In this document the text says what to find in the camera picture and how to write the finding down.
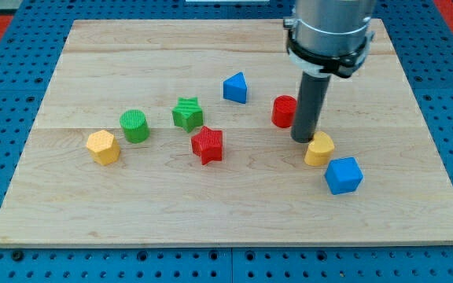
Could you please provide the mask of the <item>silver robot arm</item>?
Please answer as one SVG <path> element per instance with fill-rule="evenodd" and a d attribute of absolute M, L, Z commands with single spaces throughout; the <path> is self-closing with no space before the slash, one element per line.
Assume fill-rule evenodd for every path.
<path fill-rule="evenodd" d="M 290 60 L 310 76 L 347 79 L 370 52 L 374 6 L 375 0 L 296 0 L 283 20 Z"/>

